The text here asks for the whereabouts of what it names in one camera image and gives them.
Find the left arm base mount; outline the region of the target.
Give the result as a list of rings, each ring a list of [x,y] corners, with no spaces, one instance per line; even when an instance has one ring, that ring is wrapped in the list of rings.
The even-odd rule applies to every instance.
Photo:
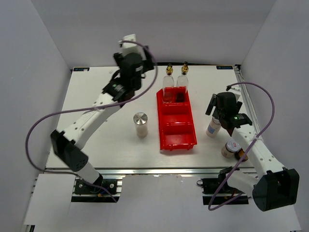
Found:
[[[116,203],[121,194],[124,175],[103,174],[102,186],[114,197],[101,188],[88,186],[81,178],[76,178],[73,186],[72,203]]]

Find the dark sauce cruet bottle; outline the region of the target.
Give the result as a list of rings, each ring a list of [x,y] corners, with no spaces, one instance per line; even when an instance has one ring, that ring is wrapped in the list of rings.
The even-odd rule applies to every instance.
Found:
[[[185,94],[188,88],[188,78],[187,73],[189,71],[188,62],[185,61],[181,67],[181,75],[177,78],[177,92],[176,92],[176,102],[184,102]]]

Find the blue label white shaker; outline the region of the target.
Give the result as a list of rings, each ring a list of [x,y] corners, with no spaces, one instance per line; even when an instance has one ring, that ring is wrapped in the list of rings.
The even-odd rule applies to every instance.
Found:
[[[216,119],[215,117],[212,117],[208,127],[207,127],[207,130],[206,130],[206,134],[213,138],[215,137],[218,132],[220,131],[221,129],[221,123],[218,119]]]

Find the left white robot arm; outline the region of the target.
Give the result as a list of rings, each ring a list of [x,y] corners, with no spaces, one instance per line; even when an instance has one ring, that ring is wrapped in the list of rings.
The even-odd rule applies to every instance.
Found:
[[[89,162],[82,151],[93,133],[126,103],[138,98],[135,94],[141,88],[144,74],[154,70],[156,64],[148,46],[140,53],[137,42],[125,40],[121,52],[113,58],[118,70],[112,75],[99,97],[90,108],[82,109],[83,114],[63,131],[54,130],[50,137],[54,154],[85,182],[92,193],[101,190],[102,175]]]

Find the clear glass cruet bottle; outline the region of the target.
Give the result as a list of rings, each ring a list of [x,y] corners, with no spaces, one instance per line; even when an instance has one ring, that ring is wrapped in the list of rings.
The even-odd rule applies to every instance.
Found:
[[[166,76],[163,78],[163,102],[169,103],[172,102],[174,88],[174,79],[173,79],[173,66],[169,64],[166,68]]]

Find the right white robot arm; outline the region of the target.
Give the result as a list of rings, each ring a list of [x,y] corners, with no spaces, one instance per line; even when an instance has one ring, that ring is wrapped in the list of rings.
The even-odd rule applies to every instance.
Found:
[[[223,129],[244,150],[244,157],[255,168],[257,177],[245,174],[238,167],[220,171],[218,189],[228,193],[232,189],[251,197],[261,211],[268,211],[296,203],[299,174],[295,169],[287,169],[268,150],[254,132],[250,118],[240,113],[242,102],[237,101],[232,92],[213,94],[206,110],[219,120]]]

